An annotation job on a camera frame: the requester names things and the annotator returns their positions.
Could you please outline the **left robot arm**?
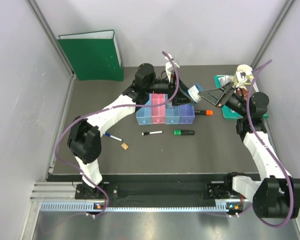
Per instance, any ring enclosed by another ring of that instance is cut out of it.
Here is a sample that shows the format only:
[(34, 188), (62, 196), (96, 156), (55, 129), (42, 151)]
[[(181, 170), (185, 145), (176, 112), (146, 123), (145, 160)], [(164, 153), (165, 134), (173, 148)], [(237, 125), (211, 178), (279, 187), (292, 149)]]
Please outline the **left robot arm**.
[(73, 122), (67, 145), (79, 164), (82, 185), (92, 198), (99, 198), (104, 191), (101, 184), (98, 158), (102, 151), (101, 138), (108, 129), (123, 118), (145, 107), (150, 94), (167, 94), (172, 105), (187, 104), (194, 99), (188, 94), (188, 87), (180, 80), (176, 62), (165, 65), (166, 79), (156, 77), (154, 66), (141, 64), (135, 73), (132, 84), (119, 97), (101, 111), (90, 116), (78, 116)]

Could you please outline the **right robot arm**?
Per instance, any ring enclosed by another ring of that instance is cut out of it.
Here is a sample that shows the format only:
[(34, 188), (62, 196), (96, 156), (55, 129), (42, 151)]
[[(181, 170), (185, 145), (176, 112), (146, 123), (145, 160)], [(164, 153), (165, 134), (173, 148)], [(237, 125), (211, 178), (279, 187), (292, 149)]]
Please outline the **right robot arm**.
[(269, 97), (251, 90), (244, 98), (236, 92), (232, 82), (204, 90), (199, 95), (218, 108), (226, 106), (241, 115), (236, 122), (236, 132), (250, 152), (260, 176), (260, 182), (256, 182), (245, 174), (232, 173), (230, 181), (223, 185), (224, 194), (229, 198), (241, 194), (252, 203), (253, 211), (260, 219), (283, 219), (286, 222), (297, 218), (300, 179), (291, 177), (269, 142), (263, 122)]

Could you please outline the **light blue drawer box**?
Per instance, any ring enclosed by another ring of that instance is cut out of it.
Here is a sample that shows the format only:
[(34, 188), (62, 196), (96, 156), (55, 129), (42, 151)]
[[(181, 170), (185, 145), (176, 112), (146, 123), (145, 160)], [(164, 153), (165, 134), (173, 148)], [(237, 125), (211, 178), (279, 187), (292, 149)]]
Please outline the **light blue drawer box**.
[(167, 125), (177, 125), (180, 123), (180, 108), (175, 106), (174, 109), (165, 108), (165, 123)]

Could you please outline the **blue end drawer box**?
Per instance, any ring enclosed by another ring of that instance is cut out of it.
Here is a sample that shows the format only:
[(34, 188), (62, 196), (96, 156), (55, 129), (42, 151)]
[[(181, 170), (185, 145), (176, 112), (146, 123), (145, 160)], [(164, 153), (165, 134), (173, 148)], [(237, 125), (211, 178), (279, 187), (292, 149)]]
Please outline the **blue end drawer box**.
[(141, 107), (136, 112), (136, 120), (138, 125), (151, 125), (152, 124), (152, 108)]

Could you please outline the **blue gel jar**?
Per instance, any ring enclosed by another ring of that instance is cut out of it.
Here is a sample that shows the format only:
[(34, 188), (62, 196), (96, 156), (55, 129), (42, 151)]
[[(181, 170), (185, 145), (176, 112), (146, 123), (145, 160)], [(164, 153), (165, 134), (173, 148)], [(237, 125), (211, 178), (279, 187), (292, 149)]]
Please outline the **blue gel jar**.
[(198, 103), (200, 102), (203, 97), (201, 96), (201, 93), (204, 91), (204, 89), (202, 88), (202, 86), (198, 83), (196, 83), (195, 85), (193, 85), (192, 87), (190, 87), (186, 93), (188, 94), (188, 96), (191, 98), (191, 100), (194, 103)]

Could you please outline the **pink drawer box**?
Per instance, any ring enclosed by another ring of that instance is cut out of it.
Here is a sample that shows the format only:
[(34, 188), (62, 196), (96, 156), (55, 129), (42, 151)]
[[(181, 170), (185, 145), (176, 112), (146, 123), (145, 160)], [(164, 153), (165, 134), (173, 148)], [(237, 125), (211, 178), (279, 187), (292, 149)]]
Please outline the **pink drawer box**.
[[(152, 94), (151, 104), (159, 105), (166, 101), (166, 96), (164, 94)], [(151, 121), (152, 124), (165, 124), (166, 123), (166, 105), (160, 105), (151, 108)]]

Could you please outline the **purple drawer box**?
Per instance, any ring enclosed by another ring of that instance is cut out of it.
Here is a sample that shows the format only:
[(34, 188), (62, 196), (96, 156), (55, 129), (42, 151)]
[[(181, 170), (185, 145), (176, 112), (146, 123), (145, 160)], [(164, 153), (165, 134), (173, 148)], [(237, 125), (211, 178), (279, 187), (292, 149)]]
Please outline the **purple drawer box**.
[(194, 107), (191, 104), (184, 104), (179, 106), (179, 124), (192, 124), (195, 120)]

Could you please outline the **clear paperclip jar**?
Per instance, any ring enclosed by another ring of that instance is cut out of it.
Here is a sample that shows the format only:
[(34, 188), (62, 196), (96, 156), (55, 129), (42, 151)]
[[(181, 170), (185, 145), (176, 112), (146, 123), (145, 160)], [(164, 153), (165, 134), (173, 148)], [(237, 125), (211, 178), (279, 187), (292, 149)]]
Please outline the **clear paperclip jar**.
[(175, 107), (176, 107), (176, 106), (169, 105), (169, 104), (166, 105), (166, 109), (174, 109)]

